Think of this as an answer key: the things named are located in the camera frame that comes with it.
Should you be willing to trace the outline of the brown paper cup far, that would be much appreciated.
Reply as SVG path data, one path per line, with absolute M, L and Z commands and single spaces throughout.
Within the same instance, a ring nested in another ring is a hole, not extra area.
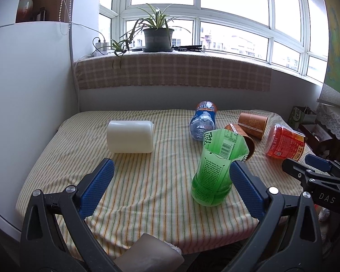
M 257 139 L 262 139 L 265 133 L 268 117 L 242 112 L 239 115 L 238 125 L 243 131 Z

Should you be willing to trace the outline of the white window frame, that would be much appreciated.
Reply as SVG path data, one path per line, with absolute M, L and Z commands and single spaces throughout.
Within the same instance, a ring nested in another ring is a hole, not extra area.
M 173 46 L 250 58 L 322 82 L 329 48 L 324 0 L 99 0 L 112 39 L 153 7 L 172 18 Z

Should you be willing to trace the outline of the blue cut bottle cup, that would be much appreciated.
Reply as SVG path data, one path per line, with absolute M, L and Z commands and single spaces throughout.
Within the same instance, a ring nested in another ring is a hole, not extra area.
M 205 132 L 216 129 L 216 105 L 211 101 L 202 101 L 197 105 L 190 121 L 189 130 L 193 139 L 202 141 Z

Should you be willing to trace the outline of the black flat item on sill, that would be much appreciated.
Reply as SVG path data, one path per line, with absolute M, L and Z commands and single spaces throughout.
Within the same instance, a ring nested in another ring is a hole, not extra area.
M 172 46 L 172 50 L 178 52 L 204 52 L 202 45 Z

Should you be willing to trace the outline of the white lace cloth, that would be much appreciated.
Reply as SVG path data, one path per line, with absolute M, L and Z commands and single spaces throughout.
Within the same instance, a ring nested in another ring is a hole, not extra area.
M 340 109 L 319 103 L 316 108 L 317 120 L 340 141 Z

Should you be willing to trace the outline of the beige cushion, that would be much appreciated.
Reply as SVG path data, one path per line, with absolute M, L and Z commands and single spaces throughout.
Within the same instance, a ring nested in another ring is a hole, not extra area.
M 114 263 L 121 271 L 175 271 L 184 261 L 178 247 L 144 233 Z

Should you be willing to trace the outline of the potted spider plant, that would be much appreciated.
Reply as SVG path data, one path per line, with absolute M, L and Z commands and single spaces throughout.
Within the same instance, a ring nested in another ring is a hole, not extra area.
M 137 9 L 146 15 L 135 20 L 132 28 L 120 36 L 119 40 L 112 39 L 107 42 L 109 51 L 118 58 L 124 56 L 132 49 L 135 37 L 142 33 L 145 41 L 145 46 L 142 48 L 144 52 L 171 52 L 174 32 L 171 23 L 178 20 L 179 17 L 169 15 L 166 7 L 161 9 L 149 3 Z

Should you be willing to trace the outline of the red orange cut bottle cup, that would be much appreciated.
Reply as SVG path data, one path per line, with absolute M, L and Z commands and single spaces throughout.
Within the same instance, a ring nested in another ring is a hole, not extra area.
M 265 154 L 271 158 L 299 161 L 305 148 L 305 135 L 275 124 L 268 135 Z

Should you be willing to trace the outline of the white plastic cup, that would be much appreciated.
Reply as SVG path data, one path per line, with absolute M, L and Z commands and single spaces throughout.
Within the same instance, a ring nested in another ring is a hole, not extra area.
M 154 124 L 148 120 L 111 120 L 107 126 L 107 147 L 112 153 L 151 153 Z

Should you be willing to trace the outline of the brown paper cup near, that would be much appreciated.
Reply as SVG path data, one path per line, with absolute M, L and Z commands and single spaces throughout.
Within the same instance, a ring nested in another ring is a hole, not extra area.
M 239 134 L 240 136 L 243 137 L 244 142 L 246 143 L 248 147 L 248 155 L 245 159 L 245 161 L 248 161 L 252 155 L 254 154 L 255 151 L 255 142 L 254 140 L 238 125 L 238 124 L 228 124 L 225 126 L 226 130 L 232 131 L 234 133 Z

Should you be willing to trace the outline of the brown paper cup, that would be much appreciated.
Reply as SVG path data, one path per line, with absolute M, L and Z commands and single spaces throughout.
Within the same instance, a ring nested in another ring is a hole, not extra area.
M 255 151 L 255 142 L 254 140 L 238 125 L 238 124 L 228 124 L 225 126 L 226 130 L 232 131 L 234 133 L 239 134 L 240 136 L 243 137 L 244 142 L 246 143 L 248 147 L 248 155 L 245 159 L 245 161 L 248 161 L 252 155 L 254 154 Z
M 257 139 L 262 139 L 265 133 L 268 117 L 242 112 L 239 115 L 238 125 L 243 131 Z

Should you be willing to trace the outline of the brown plaid cloth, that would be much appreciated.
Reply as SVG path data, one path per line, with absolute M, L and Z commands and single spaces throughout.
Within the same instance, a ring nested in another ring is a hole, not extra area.
M 271 69 L 228 58 L 190 53 L 135 53 L 81 60 L 81 90 L 114 87 L 207 87 L 267 92 Z

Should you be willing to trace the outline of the white power charger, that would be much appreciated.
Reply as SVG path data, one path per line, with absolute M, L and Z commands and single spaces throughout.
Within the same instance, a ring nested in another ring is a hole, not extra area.
M 106 41 L 101 41 L 99 37 L 92 40 L 94 51 L 92 56 L 106 56 L 109 53 L 109 44 Z

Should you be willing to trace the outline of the green cut bottle cup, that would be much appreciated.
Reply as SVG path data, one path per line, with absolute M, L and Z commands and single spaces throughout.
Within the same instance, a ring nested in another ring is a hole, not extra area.
M 199 167 L 192 179 L 192 197 L 202 206 L 221 204 L 231 191 L 230 165 L 245 161 L 248 147 L 242 136 L 226 129 L 204 134 Z

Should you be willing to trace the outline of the green white box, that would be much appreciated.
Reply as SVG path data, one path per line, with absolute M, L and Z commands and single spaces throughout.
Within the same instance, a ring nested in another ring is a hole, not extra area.
M 310 109 L 308 106 L 294 106 L 292 108 L 291 114 L 287 124 L 296 130 L 299 125 L 302 124 L 313 124 L 316 121 L 316 113 Z

